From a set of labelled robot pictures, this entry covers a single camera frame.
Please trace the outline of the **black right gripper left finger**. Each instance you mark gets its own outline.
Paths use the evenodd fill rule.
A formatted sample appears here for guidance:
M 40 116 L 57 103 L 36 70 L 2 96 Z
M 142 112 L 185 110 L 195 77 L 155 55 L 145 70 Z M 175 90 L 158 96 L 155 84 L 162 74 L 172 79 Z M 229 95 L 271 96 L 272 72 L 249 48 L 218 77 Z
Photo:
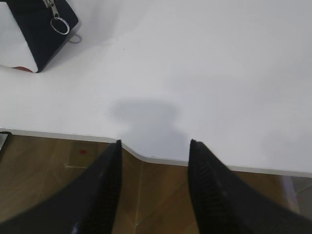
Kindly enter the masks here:
M 122 185 L 121 141 L 60 192 L 1 223 L 2 234 L 110 234 Z

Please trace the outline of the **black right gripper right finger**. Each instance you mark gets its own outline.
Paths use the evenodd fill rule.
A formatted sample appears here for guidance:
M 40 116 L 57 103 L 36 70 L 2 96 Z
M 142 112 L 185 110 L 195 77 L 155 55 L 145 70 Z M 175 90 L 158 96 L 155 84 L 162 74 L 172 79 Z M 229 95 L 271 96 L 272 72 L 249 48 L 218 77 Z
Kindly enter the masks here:
M 201 234 L 310 234 L 312 222 L 253 189 L 191 140 L 188 187 Z

